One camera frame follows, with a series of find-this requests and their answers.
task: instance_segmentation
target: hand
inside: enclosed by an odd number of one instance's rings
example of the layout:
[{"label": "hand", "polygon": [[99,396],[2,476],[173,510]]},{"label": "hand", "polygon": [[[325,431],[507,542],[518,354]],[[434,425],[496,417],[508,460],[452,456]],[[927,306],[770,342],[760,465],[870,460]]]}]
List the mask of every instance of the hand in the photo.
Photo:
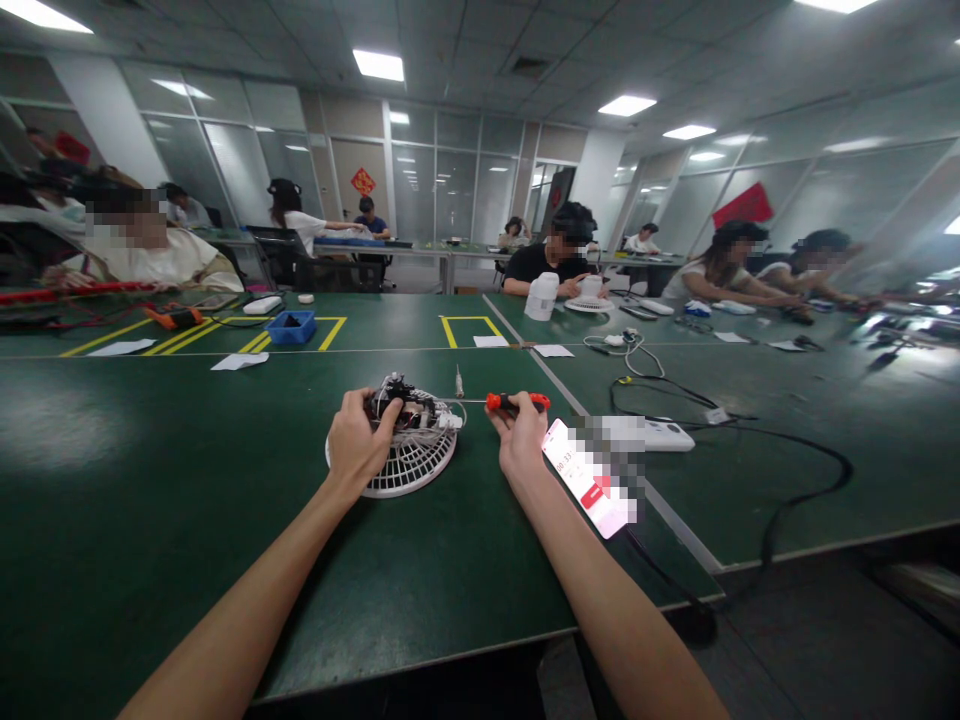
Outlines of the hand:
[{"label": "hand", "polygon": [[579,297],[580,286],[577,283],[589,275],[590,273],[583,273],[582,275],[577,275],[575,278],[570,278],[560,283],[560,287],[557,288],[557,297]]},{"label": "hand", "polygon": [[506,410],[484,408],[484,412],[500,434],[500,469],[514,483],[544,467],[541,448],[549,420],[546,412],[537,412],[525,392],[511,395],[510,402],[520,408],[516,418]]},{"label": "hand", "polygon": [[372,388],[344,393],[343,405],[330,426],[330,476],[351,502],[356,502],[363,489],[383,469],[390,454],[393,428],[403,401],[394,400],[383,411],[380,427],[374,432],[364,410],[364,401],[376,392]]}]

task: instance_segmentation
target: red screwdriver handle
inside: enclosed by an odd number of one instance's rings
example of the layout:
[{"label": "red screwdriver handle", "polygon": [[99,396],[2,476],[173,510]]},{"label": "red screwdriver handle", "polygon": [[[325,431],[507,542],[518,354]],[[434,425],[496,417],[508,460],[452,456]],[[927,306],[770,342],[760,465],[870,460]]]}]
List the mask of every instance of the red screwdriver handle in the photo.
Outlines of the red screwdriver handle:
[{"label": "red screwdriver handle", "polygon": [[[537,412],[543,412],[550,409],[550,398],[540,393],[530,393],[530,400]],[[510,396],[506,393],[496,395],[490,393],[487,395],[487,409],[489,410],[519,410],[516,405],[510,402]]]}]

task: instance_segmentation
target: ceiling light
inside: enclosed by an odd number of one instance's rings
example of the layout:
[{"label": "ceiling light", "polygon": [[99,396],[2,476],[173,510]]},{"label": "ceiling light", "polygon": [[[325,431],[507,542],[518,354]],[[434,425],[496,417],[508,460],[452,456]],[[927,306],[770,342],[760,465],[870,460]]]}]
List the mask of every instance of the ceiling light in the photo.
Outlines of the ceiling light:
[{"label": "ceiling light", "polygon": [[90,28],[84,27],[76,20],[71,20],[63,13],[47,7],[37,0],[0,0],[0,9],[40,27],[93,35],[93,30]]},{"label": "ceiling light", "polygon": [[871,148],[880,147],[890,138],[885,137],[872,137],[872,138],[860,138],[859,140],[850,140],[845,143],[836,143],[835,145],[827,145],[823,151],[832,152],[832,153],[841,153],[841,152],[856,152],[857,150],[870,150]]},{"label": "ceiling light", "polygon": [[650,100],[649,98],[638,98],[634,95],[621,95],[613,102],[604,105],[602,108],[597,110],[597,112],[602,112],[604,115],[620,115],[621,117],[630,117],[631,115],[636,115],[641,110],[646,110],[648,107],[652,107],[656,104],[656,100]]},{"label": "ceiling light", "polygon": [[203,90],[198,90],[193,85],[187,85],[186,83],[173,82],[172,80],[157,80],[156,78],[150,78],[152,82],[155,82],[160,87],[165,87],[171,92],[175,92],[177,95],[183,95],[187,97],[197,98],[198,100],[213,100],[212,97],[207,95]]},{"label": "ceiling light", "polygon": [[693,140],[695,137],[703,137],[715,133],[716,129],[704,127],[703,125],[684,125],[682,128],[671,130],[664,133],[664,137],[672,137],[676,140]]},{"label": "ceiling light", "polygon": [[357,67],[360,68],[361,75],[403,82],[403,60],[396,55],[354,50],[353,56],[357,59]]},{"label": "ceiling light", "polygon": [[877,0],[796,0],[801,5],[818,7],[821,10],[833,10],[844,15],[856,12],[860,8],[872,5]]}]

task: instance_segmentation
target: workbench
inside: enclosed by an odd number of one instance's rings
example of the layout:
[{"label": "workbench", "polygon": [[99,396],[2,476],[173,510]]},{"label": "workbench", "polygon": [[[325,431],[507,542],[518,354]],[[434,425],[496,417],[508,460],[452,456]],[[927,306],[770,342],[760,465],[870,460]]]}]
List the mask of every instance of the workbench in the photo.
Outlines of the workbench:
[{"label": "workbench", "polygon": [[[293,348],[272,346],[261,327],[171,334],[139,310],[108,327],[0,337],[10,717],[116,714],[323,481],[344,391],[398,370],[449,397],[459,366],[468,398],[526,389],[549,395],[552,414],[575,414],[528,351],[473,347],[474,335],[513,339],[483,297],[318,295],[307,307],[317,332]],[[141,338],[161,342],[89,357]],[[225,354],[259,351],[268,362],[210,372]],[[400,498],[361,499],[331,538],[256,702],[576,629],[498,468],[496,434],[467,407],[439,478]],[[641,535],[676,581],[703,600],[722,596],[650,508]],[[685,604],[624,538],[607,546],[658,607]]]}]

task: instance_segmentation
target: white bottle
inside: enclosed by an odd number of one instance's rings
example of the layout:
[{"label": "white bottle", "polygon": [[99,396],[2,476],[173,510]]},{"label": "white bottle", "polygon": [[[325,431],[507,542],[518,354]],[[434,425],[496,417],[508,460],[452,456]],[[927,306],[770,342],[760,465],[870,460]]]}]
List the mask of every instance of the white bottle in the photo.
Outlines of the white bottle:
[{"label": "white bottle", "polygon": [[557,301],[560,278],[556,273],[543,273],[530,283],[527,294],[527,307],[524,314],[533,320],[547,322],[553,314],[553,305]]}]

